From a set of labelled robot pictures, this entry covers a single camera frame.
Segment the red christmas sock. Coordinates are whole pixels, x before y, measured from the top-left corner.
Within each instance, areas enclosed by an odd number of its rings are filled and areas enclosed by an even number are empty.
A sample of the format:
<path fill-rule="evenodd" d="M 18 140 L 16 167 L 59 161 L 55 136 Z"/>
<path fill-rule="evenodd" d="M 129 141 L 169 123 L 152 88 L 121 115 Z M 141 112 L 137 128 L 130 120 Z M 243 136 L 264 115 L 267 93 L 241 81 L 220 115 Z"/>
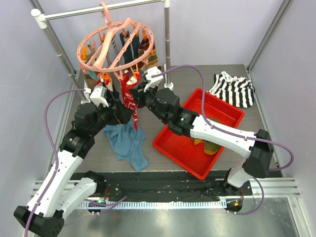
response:
<path fill-rule="evenodd" d="M 130 89 L 138 85 L 140 81 L 140 74 L 136 73 L 135 75 L 129 70 L 125 70 L 122 75 L 121 84 L 121 93 L 123 98 L 123 105 L 128 109 L 133 110 L 133 120 L 134 120 L 134 129 L 138 129 L 138 115 L 136 109 L 136 102 L 133 95 L 130 92 Z"/>
<path fill-rule="evenodd" d="M 105 86 L 111 92 L 114 91 L 113 81 L 111 77 L 102 73 L 97 74 L 96 86 Z"/>

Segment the maroon striped sock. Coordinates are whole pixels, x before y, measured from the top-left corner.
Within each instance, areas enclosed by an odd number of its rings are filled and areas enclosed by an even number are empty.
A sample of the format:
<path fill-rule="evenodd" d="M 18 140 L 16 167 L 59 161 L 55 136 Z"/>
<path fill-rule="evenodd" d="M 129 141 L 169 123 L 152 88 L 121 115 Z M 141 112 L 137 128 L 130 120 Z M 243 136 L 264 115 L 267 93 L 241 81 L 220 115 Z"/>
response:
<path fill-rule="evenodd" d="M 149 39 L 143 39 L 138 48 L 138 55 L 142 56 L 144 52 L 148 49 L 148 47 L 149 47 Z M 145 71 L 152 67 L 157 67 L 159 70 L 161 70 L 161 65 L 158 60 L 155 44 L 153 45 L 153 48 L 148 56 L 148 63 L 144 64 L 140 62 L 138 64 L 138 67 L 140 68 L 141 71 Z"/>

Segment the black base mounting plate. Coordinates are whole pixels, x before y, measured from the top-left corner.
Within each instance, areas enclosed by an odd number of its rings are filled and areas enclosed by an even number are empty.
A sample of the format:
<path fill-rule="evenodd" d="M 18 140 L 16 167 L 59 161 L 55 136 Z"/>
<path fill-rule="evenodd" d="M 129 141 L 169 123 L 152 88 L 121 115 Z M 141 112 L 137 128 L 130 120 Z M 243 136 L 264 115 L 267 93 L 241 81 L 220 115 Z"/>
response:
<path fill-rule="evenodd" d="M 238 191 L 223 187 L 227 171 L 212 171 L 203 180 L 186 171 L 101 172 L 105 187 L 95 198 L 130 202 L 202 202 L 219 198 L 245 198 L 253 194 L 250 182 Z"/>

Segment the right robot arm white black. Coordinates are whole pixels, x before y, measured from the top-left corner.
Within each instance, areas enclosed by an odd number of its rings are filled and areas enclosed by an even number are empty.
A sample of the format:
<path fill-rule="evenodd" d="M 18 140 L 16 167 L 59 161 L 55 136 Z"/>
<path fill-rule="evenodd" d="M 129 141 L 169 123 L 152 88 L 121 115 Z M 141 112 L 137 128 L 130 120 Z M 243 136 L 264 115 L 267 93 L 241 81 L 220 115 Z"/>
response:
<path fill-rule="evenodd" d="M 197 112 L 180 105 L 180 99 L 170 89 L 157 89 L 141 83 L 130 89 L 138 108 L 147 107 L 176 135 L 202 139 L 228 148 L 244 160 L 232 168 L 223 189 L 229 195 L 236 194 L 251 178 L 266 178 L 273 155 L 271 138 L 267 131 L 247 132 L 204 118 Z"/>

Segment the navy blue sock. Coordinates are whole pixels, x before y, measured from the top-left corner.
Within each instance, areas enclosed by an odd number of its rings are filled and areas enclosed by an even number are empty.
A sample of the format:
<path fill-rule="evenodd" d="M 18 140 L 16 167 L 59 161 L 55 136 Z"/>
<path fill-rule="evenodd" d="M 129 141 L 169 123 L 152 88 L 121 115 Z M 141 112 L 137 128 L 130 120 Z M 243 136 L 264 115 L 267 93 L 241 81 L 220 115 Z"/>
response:
<path fill-rule="evenodd" d="M 127 29 L 123 30 L 123 32 L 120 33 L 119 37 L 120 37 L 121 45 L 125 46 L 125 44 L 127 43 L 127 40 L 130 37 L 129 30 Z M 139 36 L 135 35 L 134 38 L 132 39 L 131 44 L 127 47 L 125 53 L 123 54 L 124 62 L 126 64 L 132 62 L 134 59 L 139 57 L 139 53 L 138 53 L 139 46 L 140 46 Z"/>

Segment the pink round clip hanger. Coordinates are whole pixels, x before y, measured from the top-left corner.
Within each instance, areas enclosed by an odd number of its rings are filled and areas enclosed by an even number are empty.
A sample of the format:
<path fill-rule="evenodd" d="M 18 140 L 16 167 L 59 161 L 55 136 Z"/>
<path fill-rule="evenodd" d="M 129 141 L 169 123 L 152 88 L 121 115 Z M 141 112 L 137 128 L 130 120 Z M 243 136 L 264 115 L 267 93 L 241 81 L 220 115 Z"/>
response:
<path fill-rule="evenodd" d="M 126 69 L 136 69 L 140 62 L 147 64 L 155 44 L 153 31 L 144 23 L 134 21 L 130 17 L 115 22 L 111 18 L 110 7 L 105 2 L 100 2 L 99 5 L 104 25 L 89 33 L 79 43 L 76 55 L 80 69 L 83 72 L 114 73 L 119 76 Z M 130 37 L 125 46 L 122 46 L 119 35 L 125 29 L 129 30 Z M 123 54 L 135 35 L 139 36 L 140 42 L 149 39 L 149 47 L 142 56 L 126 64 Z"/>

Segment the red plastic tray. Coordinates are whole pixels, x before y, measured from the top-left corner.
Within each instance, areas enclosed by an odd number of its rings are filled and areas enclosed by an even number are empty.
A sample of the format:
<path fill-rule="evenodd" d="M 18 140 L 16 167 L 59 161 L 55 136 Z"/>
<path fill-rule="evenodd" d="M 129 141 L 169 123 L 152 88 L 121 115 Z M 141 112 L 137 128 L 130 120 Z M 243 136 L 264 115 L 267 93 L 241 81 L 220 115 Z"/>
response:
<path fill-rule="evenodd" d="M 205 93 L 204 110 L 208 119 L 233 128 L 237 128 L 244 117 L 244 111 L 208 92 Z M 191 138 L 178 136 L 167 126 L 153 140 L 153 147 L 200 180 L 206 178 L 224 150 L 221 147 L 216 154 L 207 155 L 203 151 L 204 143 L 194 145 Z"/>

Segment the olive green orange-toe sock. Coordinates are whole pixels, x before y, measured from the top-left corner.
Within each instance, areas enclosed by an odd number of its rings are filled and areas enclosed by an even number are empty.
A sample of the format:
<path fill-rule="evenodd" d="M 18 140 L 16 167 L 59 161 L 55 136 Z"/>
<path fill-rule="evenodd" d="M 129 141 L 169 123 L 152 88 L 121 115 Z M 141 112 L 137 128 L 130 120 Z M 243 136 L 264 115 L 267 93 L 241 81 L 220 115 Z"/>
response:
<path fill-rule="evenodd" d="M 221 146 L 219 146 L 218 144 L 205 141 L 203 151 L 207 155 L 214 155 L 220 150 L 220 148 Z"/>

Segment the blue cloth garment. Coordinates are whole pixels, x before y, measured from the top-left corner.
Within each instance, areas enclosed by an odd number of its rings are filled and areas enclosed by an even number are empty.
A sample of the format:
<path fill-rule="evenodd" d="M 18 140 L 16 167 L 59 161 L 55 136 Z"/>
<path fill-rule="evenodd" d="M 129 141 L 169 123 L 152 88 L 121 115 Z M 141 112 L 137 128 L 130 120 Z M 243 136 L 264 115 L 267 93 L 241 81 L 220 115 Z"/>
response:
<path fill-rule="evenodd" d="M 134 128 L 134 122 L 107 125 L 103 136 L 109 139 L 116 158 L 128 161 L 135 171 L 142 171 L 149 165 L 143 154 L 143 142 L 146 135 L 140 128 Z"/>

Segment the brown sock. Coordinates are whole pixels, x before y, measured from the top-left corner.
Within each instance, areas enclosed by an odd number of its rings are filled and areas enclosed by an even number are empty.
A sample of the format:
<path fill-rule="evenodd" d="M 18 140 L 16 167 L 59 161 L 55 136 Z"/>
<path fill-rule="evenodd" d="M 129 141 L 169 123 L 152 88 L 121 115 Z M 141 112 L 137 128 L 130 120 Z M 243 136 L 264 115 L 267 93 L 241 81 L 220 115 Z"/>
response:
<path fill-rule="evenodd" d="M 87 87 L 91 90 L 97 85 L 99 79 L 95 71 L 83 72 Z"/>

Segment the black white striped garment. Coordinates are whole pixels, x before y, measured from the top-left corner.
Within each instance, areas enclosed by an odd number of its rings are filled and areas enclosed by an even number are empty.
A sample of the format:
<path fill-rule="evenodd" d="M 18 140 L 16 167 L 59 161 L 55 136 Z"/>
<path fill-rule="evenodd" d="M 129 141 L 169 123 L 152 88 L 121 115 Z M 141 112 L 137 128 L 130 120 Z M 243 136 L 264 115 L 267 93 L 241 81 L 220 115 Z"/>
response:
<path fill-rule="evenodd" d="M 247 77 L 231 76 L 225 71 L 214 75 L 214 85 L 208 92 L 237 108 L 247 109 L 255 102 L 252 81 Z"/>

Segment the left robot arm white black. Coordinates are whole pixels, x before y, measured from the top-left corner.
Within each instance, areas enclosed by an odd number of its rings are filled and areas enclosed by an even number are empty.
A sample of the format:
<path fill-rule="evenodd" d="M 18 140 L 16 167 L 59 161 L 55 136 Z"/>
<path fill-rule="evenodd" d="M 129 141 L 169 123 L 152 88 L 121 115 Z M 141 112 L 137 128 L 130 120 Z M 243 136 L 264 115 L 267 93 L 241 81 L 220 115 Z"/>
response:
<path fill-rule="evenodd" d="M 95 144 L 94 137 L 106 125 L 127 124 L 132 115 L 133 110 L 119 99 L 114 100 L 112 107 L 96 106 L 92 102 L 78 106 L 72 128 L 55 150 L 57 157 L 43 184 L 27 205 L 18 206 L 14 211 L 14 217 L 25 232 L 56 237 L 67 217 L 84 199 L 104 193 L 105 179 L 93 171 L 86 172 L 67 193 L 63 191 Z"/>

